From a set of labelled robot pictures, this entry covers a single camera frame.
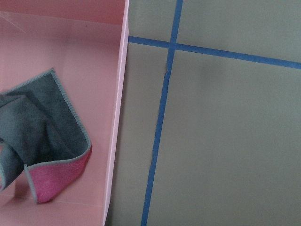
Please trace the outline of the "grey and pink cloth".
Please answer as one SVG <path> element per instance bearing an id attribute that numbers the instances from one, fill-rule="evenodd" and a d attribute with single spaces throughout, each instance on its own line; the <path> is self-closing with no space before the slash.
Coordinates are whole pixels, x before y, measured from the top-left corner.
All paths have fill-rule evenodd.
<path id="1" fill-rule="evenodd" d="M 37 203 L 56 197 L 84 171 L 91 141 L 55 70 L 0 95 L 0 188 L 24 172 Z"/>

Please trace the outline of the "pink plastic bin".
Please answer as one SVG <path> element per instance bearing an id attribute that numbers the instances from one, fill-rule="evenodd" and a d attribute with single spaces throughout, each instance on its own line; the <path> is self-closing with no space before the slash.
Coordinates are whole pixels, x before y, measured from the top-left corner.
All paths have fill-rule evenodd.
<path id="1" fill-rule="evenodd" d="M 92 143 L 81 176 L 36 204 L 25 174 L 0 194 L 3 226 L 102 226 L 108 213 L 128 39 L 127 0 L 3 0 L 0 89 L 50 68 Z"/>

